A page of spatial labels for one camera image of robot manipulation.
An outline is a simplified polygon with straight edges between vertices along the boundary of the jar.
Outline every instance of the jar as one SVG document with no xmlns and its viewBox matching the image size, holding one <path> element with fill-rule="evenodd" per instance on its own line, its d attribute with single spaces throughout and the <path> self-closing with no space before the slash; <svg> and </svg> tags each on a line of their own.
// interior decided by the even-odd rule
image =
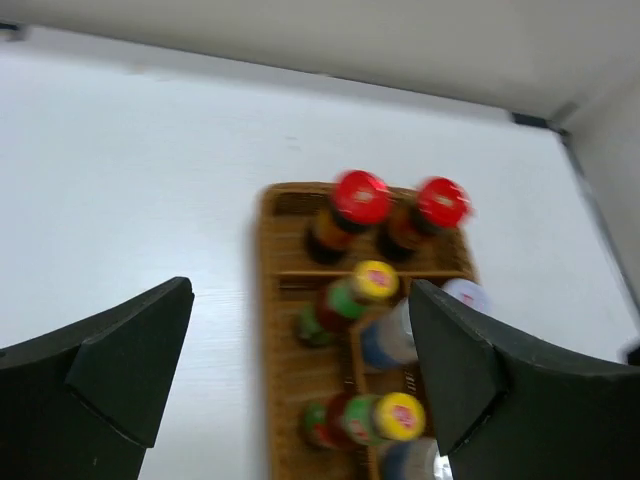
<svg viewBox="0 0 640 480">
<path fill-rule="evenodd" d="M 409 259 L 420 246 L 463 224 L 471 212 L 466 192 L 443 177 L 428 179 L 414 199 L 400 202 L 376 237 L 380 253 L 400 262 Z"/>
<path fill-rule="evenodd" d="M 302 431 L 311 444 L 351 451 L 390 440 L 408 442 L 425 427 L 422 405 L 406 393 L 355 395 L 340 393 L 328 402 L 313 402 L 302 416 Z"/>
<path fill-rule="evenodd" d="M 317 263 L 337 263 L 353 241 L 389 214 L 387 185 L 375 175 L 353 170 L 342 175 L 329 204 L 314 216 L 305 234 L 309 256 Z"/>
<path fill-rule="evenodd" d="M 387 300 L 398 289 L 398 275 L 390 265 L 367 260 L 353 272 L 321 289 L 300 312 L 298 338 L 308 346 L 324 346 L 345 332 L 374 303 Z"/>
<path fill-rule="evenodd" d="M 393 445 L 382 461 L 384 480 L 453 480 L 448 457 L 433 438 Z"/>
<path fill-rule="evenodd" d="M 490 308 L 485 290 L 464 278 L 449 280 L 442 289 L 465 305 L 487 314 Z M 367 372 L 389 370 L 416 363 L 418 352 L 413 339 L 409 301 L 403 299 L 360 334 L 362 359 Z"/>
</svg>

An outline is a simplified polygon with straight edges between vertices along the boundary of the wooden tray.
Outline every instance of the wooden tray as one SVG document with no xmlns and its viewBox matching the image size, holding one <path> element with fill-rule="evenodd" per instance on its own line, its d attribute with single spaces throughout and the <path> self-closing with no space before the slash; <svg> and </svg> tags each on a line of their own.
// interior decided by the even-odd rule
<svg viewBox="0 0 640 480">
<path fill-rule="evenodd" d="M 411 279 L 441 285 L 452 278 L 474 280 L 474 269 L 461 231 L 442 236 L 409 262 L 391 265 L 401 279 L 389 305 L 374 309 L 336 345 L 310 349 L 294 335 L 297 314 L 318 288 L 347 275 L 360 260 L 386 261 L 375 249 L 372 235 L 356 240 L 352 253 L 335 266 L 313 262 L 303 246 L 303 234 L 313 214 L 327 202 L 333 184 L 283 183 L 267 189 L 259 219 L 260 287 L 262 290 L 268 435 L 271 478 L 274 480 L 379 480 L 377 453 L 363 448 L 355 455 L 308 446 L 299 432 L 303 408 L 344 390 L 359 393 L 405 391 L 427 408 L 427 435 L 432 435 L 428 405 L 417 366 L 365 374 L 359 332 L 409 292 Z M 392 188 L 394 201 L 411 190 Z"/>
</svg>

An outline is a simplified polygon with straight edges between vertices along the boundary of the condiment bottle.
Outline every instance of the condiment bottle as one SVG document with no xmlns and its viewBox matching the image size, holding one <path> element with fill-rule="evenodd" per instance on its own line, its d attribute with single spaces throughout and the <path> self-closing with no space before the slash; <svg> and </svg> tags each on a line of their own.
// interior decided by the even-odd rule
<svg viewBox="0 0 640 480">
<path fill-rule="evenodd" d="M 452 480 L 447 457 L 441 457 L 433 438 L 393 445 L 382 461 L 383 480 Z"/>
<path fill-rule="evenodd" d="M 367 260 L 347 277 L 321 289 L 315 301 L 300 312 L 297 335 L 309 346 L 328 345 L 334 334 L 346 331 L 367 308 L 398 289 L 396 271 L 384 262 Z"/>
<path fill-rule="evenodd" d="M 304 411 L 302 429 L 318 447 L 354 450 L 389 440 L 408 442 L 424 430 L 422 405 L 406 393 L 353 395 L 340 393 Z"/>
<path fill-rule="evenodd" d="M 307 229 L 309 256 L 318 263 L 337 263 L 358 235 L 386 218 L 390 207 L 389 190 L 381 179 L 362 170 L 345 172 L 329 204 L 320 209 Z"/>
<path fill-rule="evenodd" d="M 481 313 L 489 312 L 489 297 L 484 289 L 469 280 L 456 278 L 442 289 L 452 297 Z M 380 316 L 360 334 L 362 359 L 368 372 L 389 370 L 418 361 L 409 316 L 409 301 Z"/>
<path fill-rule="evenodd" d="M 447 178 L 430 178 L 415 199 L 391 212 L 378 232 L 378 250 L 391 261 L 405 261 L 430 238 L 462 225 L 470 212 L 462 187 Z"/>
</svg>

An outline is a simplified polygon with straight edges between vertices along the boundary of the yellow cap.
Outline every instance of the yellow cap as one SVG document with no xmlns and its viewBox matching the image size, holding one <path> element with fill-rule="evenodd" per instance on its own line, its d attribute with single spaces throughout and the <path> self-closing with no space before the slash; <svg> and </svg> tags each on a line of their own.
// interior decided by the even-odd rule
<svg viewBox="0 0 640 480">
<path fill-rule="evenodd" d="M 398 274 L 393 267 L 376 260 L 358 263 L 353 278 L 358 293 L 373 301 L 389 298 L 398 289 Z"/>
<path fill-rule="evenodd" d="M 407 442 L 424 430 L 424 408 L 406 393 L 389 393 L 376 405 L 376 424 L 380 433 L 390 439 Z"/>
</svg>

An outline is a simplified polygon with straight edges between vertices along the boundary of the red cap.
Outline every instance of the red cap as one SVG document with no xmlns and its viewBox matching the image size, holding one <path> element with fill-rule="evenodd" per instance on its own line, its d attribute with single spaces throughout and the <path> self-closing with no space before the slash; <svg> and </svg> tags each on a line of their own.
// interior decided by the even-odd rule
<svg viewBox="0 0 640 480">
<path fill-rule="evenodd" d="M 345 172 L 338 180 L 331 200 L 347 220 L 360 225 L 382 222 L 391 207 L 387 185 L 363 170 Z"/>
<path fill-rule="evenodd" d="M 434 225 L 455 228 L 471 213 L 471 201 L 457 183 L 448 178 L 432 177 L 418 192 L 418 208 Z"/>
</svg>

